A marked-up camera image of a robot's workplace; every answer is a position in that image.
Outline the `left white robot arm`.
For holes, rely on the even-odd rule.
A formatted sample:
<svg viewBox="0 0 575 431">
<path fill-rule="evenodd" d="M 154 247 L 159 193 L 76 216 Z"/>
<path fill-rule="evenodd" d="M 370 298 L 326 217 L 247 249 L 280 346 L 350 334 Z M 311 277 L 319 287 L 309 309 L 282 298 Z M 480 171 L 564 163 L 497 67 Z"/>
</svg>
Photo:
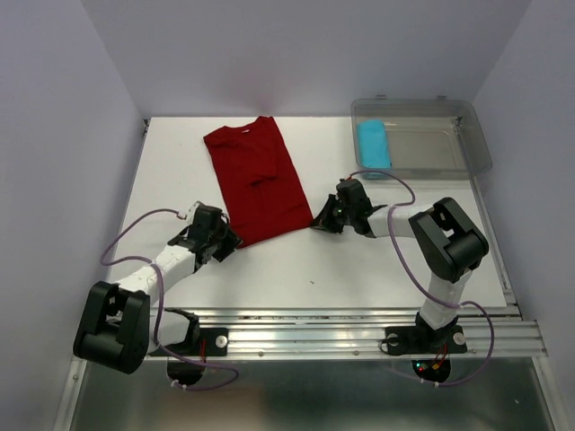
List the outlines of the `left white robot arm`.
<svg viewBox="0 0 575 431">
<path fill-rule="evenodd" d="M 206 354 L 198 316 L 165 308 L 164 295 L 212 259 L 224 261 L 242 241 L 217 207 L 198 202 L 175 216 L 185 226 L 155 258 L 137 257 L 142 266 L 134 273 L 90 288 L 75 335 L 75 356 L 132 374 L 146 355 L 157 351 Z"/>
</svg>

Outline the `red t shirt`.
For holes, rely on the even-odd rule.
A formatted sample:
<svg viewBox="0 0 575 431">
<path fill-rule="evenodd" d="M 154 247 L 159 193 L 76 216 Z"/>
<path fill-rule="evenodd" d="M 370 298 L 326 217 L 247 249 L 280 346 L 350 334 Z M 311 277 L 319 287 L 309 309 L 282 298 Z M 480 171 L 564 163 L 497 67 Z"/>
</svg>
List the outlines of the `red t shirt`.
<svg viewBox="0 0 575 431">
<path fill-rule="evenodd" d="M 273 117 L 203 137 L 243 248 L 308 227 L 313 216 Z"/>
</svg>

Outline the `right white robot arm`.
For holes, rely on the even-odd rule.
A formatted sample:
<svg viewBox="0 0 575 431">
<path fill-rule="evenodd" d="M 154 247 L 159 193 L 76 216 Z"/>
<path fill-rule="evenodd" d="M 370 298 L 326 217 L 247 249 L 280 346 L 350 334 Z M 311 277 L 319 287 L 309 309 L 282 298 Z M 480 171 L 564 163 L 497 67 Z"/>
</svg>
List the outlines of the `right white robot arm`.
<svg viewBox="0 0 575 431">
<path fill-rule="evenodd" d="M 453 198 L 417 207 L 415 194 L 394 205 L 374 205 L 359 180 L 341 180 L 311 223 L 315 230 L 342 233 L 346 226 L 367 238 L 388 238 L 410 281 L 425 296 L 411 326 L 392 327 L 382 341 L 392 356 L 433 353 L 455 343 L 465 285 L 489 254 L 481 230 Z M 413 239 L 430 270 L 427 287 L 410 270 L 398 240 Z"/>
</svg>

